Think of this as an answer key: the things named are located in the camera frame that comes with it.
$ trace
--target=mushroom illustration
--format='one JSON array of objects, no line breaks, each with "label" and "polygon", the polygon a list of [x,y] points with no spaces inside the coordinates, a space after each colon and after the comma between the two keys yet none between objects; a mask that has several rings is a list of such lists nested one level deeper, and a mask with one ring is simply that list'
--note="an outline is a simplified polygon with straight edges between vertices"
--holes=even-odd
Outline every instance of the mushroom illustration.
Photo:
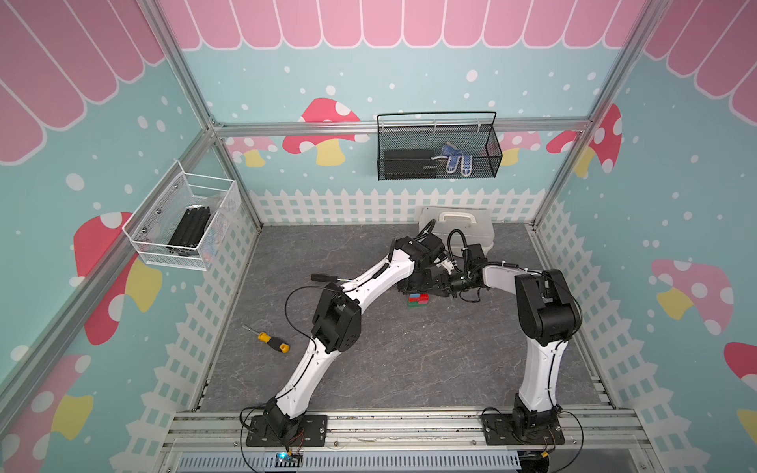
[{"label": "mushroom illustration", "polygon": [[713,335],[720,335],[734,313],[734,291],[722,269],[688,261],[654,260],[652,284],[662,281],[671,286],[657,294],[657,301],[672,319],[681,320],[691,307]]},{"label": "mushroom illustration", "polygon": [[79,435],[95,405],[94,398],[66,393],[91,362],[89,355],[66,355],[58,361],[2,439],[2,468],[6,473],[38,472],[45,464],[51,432],[68,440]]},{"label": "mushroom illustration", "polygon": [[276,152],[279,149],[273,144],[273,140],[267,136],[248,136],[246,138],[227,138],[226,147],[232,154],[235,163],[241,163],[241,157],[245,157],[247,167],[263,167],[266,160],[260,156],[260,150]]},{"label": "mushroom illustration", "polygon": [[541,136],[537,132],[504,132],[498,137],[502,148],[500,166],[512,166],[518,162],[518,151],[541,148]]},{"label": "mushroom illustration", "polygon": [[757,443],[757,411],[739,409],[736,411],[739,416],[739,422],[744,427],[746,433]]},{"label": "mushroom illustration", "polygon": [[725,346],[723,356],[731,371],[757,391],[757,347],[734,341]]},{"label": "mushroom illustration", "polygon": [[[307,123],[323,122],[359,122],[360,118],[345,105],[330,98],[317,98],[308,105],[298,120]],[[316,164],[319,166],[339,166],[344,162],[344,153],[339,148],[339,140],[364,143],[368,135],[318,135],[318,136],[287,136],[284,138],[284,151],[292,154],[304,153],[316,147],[318,156]]]},{"label": "mushroom illustration", "polygon": [[[547,151],[552,154],[563,153],[573,146],[578,135],[577,132],[562,132],[547,144]],[[618,162],[620,146],[623,139],[623,121],[620,109],[612,104],[607,111],[599,129],[589,141],[589,145],[581,153],[578,162],[573,169],[576,176],[586,179],[589,176],[589,164],[591,159],[597,156],[602,165],[602,170],[609,173]]]},{"label": "mushroom illustration", "polygon": [[[78,276],[71,285],[78,285],[95,267],[111,243],[121,233],[121,223],[130,213],[106,213],[80,226],[73,236],[73,252]],[[142,312],[152,306],[163,282],[159,269],[148,268],[135,254],[118,275],[92,315],[84,323],[87,340],[100,345],[110,340],[118,329],[126,295]]]}]

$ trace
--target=screwdriver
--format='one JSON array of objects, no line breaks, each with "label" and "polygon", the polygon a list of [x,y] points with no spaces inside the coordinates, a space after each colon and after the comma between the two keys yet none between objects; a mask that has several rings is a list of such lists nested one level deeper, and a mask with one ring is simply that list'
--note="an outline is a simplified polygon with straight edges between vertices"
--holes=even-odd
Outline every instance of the screwdriver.
[{"label": "screwdriver", "polygon": [[269,347],[273,348],[274,350],[280,352],[280,353],[288,353],[289,352],[289,345],[284,343],[284,341],[281,338],[278,337],[271,337],[264,331],[257,331],[253,330],[252,328],[248,327],[245,324],[241,325],[242,328],[245,330],[249,330],[255,335],[257,335],[258,340],[262,340],[268,344]]}]

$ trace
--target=black mounting plate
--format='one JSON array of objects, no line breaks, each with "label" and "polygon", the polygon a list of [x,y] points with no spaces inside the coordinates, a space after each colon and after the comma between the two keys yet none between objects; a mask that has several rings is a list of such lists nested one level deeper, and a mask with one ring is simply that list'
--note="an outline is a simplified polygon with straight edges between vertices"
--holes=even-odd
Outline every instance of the black mounting plate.
[{"label": "black mounting plate", "polygon": [[[326,445],[326,428],[329,424],[327,415],[305,415],[300,422],[300,428],[304,430],[301,439],[297,439],[290,445],[297,448],[302,442],[303,447],[323,447]],[[271,447],[280,445],[279,439],[268,427],[265,417],[256,415],[250,418],[251,429],[247,433],[245,445],[248,447]]]},{"label": "black mounting plate", "polygon": [[557,420],[542,428],[527,430],[525,436],[518,439],[512,432],[512,414],[484,414],[481,419],[489,427],[488,431],[484,430],[487,445],[534,445],[544,448],[545,437],[549,447],[565,444],[565,436]]}]

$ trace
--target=white plastic box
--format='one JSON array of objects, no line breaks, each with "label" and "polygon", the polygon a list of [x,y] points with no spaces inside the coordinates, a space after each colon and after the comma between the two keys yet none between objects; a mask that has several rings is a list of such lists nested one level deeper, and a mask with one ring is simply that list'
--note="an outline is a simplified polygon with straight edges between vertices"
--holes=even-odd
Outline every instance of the white plastic box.
[{"label": "white plastic box", "polygon": [[[423,229],[431,219],[436,219],[431,233],[441,238],[445,245],[450,232],[459,229],[465,234],[468,244],[481,244],[484,255],[494,246],[494,226],[491,224],[491,215],[486,210],[423,207],[418,218],[419,228]],[[453,253],[459,256],[463,249],[460,235],[452,235],[450,246]]]}]

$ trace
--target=wall mural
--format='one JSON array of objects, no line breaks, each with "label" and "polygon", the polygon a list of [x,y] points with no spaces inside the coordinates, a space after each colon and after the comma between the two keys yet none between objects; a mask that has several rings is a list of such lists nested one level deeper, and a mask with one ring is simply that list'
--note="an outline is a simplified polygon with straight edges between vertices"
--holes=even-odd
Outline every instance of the wall mural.
[{"label": "wall mural", "polygon": [[[615,100],[622,136],[603,124],[540,228],[603,379],[670,473],[757,470],[757,320],[743,264],[755,257],[757,129],[743,113],[754,98],[739,95],[757,62],[743,25],[757,17],[754,2],[714,4],[671,6],[647,47],[658,54],[666,39],[667,61],[637,64]],[[730,92],[718,94],[701,79],[724,51],[730,69],[716,82]],[[738,70],[728,85],[723,74]],[[597,145],[613,136],[606,173]],[[562,149],[557,138],[548,149]]]}]

